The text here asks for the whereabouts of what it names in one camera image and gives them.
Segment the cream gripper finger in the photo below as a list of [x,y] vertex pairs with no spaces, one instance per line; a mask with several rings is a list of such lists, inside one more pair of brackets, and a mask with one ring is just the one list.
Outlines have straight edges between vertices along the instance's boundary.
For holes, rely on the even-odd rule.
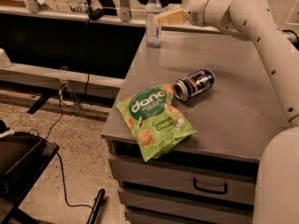
[[172,11],[161,13],[158,16],[160,25],[178,25],[187,21],[187,13],[184,8],[179,8]]

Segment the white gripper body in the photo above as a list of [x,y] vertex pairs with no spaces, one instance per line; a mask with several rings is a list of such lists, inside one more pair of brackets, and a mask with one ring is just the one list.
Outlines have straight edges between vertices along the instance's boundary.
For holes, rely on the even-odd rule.
[[189,0],[186,5],[187,19],[190,24],[205,27],[205,10],[209,0]]

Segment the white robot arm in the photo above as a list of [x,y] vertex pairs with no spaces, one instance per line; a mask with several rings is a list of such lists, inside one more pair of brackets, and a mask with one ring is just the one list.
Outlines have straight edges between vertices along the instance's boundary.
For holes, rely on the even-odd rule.
[[299,224],[299,50],[278,29],[267,0],[189,0],[158,22],[210,26],[252,42],[291,127],[260,159],[252,224]]

